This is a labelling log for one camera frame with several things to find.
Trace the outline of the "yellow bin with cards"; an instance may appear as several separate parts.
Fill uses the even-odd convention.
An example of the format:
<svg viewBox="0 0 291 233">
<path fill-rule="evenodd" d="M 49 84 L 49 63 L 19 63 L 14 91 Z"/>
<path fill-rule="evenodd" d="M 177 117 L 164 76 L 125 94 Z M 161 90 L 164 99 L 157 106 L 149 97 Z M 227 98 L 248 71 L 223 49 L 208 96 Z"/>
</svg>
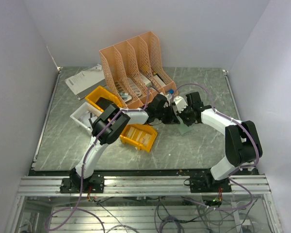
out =
<svg viewBox="0 0 291 233">
<path fill-rule="evenodd" d="M 149 125 L 132 124 L 124 128 L 120 141 L 134 146 L 137 150 L 150 152 L 157 135 L 157 131 Z"/>
</svg>

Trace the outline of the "yellow bin with black items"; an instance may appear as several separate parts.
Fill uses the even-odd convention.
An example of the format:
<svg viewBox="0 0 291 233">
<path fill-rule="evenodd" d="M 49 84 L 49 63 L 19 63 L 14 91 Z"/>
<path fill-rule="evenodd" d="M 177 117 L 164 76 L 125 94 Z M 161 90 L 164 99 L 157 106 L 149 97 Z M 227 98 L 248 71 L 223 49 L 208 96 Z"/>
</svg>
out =
<svg viewBox="0 0 291 233">
<path fill-rule="evenodd" d="M 123 107 L 121 100 L 102 86 L 95 88 L 85 97 L 87 110 L 91 113 L 103 112 L 110 104 Z"/>
</svg>

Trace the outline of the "white bin with cards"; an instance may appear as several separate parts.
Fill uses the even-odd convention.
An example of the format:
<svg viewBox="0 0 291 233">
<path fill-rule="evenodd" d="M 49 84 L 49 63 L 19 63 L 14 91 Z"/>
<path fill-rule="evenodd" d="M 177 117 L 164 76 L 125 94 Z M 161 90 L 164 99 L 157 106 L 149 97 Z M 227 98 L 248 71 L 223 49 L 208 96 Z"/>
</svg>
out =
<svg viewBox="0 0 291 233">
<path fill-rule="evenodd" d="M 93 130 L 92 124 L 101 113 L 99 109 L 85 102 L 70 115 L 70 118 L 78 127 L 81 127 L 91 135 Z"/>
</svg>

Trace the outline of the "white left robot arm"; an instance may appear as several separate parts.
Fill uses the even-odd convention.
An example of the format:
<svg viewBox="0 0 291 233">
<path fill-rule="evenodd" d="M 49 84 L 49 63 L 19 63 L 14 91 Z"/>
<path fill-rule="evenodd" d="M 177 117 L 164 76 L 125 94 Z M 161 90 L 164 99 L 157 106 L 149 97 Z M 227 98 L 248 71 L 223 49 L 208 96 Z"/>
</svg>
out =
<svg viewBox="0 0 291 233">
<path fill-rule="evenodd" d="M 157 94 L 153 101 L 141 108 L 119 108 L 110 104 L 92 124 L 90 145 L 80 162 L 71 169 L 69 179 L 79 193 L 89 188 L 89 180 L 105 149 L 114 143 L 124 128 L 132 124 L 145 125 L 159 120 L 164 124 L 178 124 L 179 121 L 170 104 L 171 95 Z"/>
</svg>

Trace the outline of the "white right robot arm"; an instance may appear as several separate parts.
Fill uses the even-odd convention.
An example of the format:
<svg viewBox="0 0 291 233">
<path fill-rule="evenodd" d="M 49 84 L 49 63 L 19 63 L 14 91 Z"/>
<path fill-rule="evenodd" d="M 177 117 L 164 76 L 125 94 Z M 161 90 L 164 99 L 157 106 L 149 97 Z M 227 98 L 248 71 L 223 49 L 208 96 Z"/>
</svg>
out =
<svg viewBox="0 0 291 233">
<path fill-rule="evenodd" d="M 205 124 L 225 137 L 225 156 L 205 176 L 204 186 L 208 191 L 215 192 L 229 175 L 242 168 L 252 168 L 259 162 L 262 148 L 252 121 L 236 120 L 212 105 L 204 105 L 198 92 L 187 94 L 185 98 L 174 97 L 173 108 L 186 126 Z"/>
</svg>

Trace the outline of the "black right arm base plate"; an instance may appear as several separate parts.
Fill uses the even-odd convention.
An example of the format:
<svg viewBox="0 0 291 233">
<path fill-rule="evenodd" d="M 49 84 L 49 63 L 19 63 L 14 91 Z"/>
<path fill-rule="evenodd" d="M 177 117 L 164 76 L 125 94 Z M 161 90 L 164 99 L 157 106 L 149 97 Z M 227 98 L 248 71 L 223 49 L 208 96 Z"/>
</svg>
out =
<svg viewBox="0 0 291 233">
<path fill-rule="evenodd" d="M 216 181 L 206 177 L 190 177 L 183 182 L 190 188 L 191 193 L 219 193 L 219 191 L 231 192 L 231 186 L 227 179 Z"/>
</svg>

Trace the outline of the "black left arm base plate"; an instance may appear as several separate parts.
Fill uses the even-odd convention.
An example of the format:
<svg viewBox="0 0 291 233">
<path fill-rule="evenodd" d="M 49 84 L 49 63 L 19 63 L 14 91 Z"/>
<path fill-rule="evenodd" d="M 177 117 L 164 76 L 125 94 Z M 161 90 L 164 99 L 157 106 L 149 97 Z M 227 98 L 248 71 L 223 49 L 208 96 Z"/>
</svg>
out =
<svg viewBox="0 0 291 233">
<path fill-rule="evenodd" d="M 91 178 L 83 180 L 83 185 L 81 186 L 81 181 L 74 183 L 71 178 L 63 178 L 60 185 L 60 193 L 62 194 L 73 194 L 80 193 L 82 188 L 82 193 L 103 193 L 104 190 L 104 178 L 99 176 L 93 176 Z"/>
</svg>

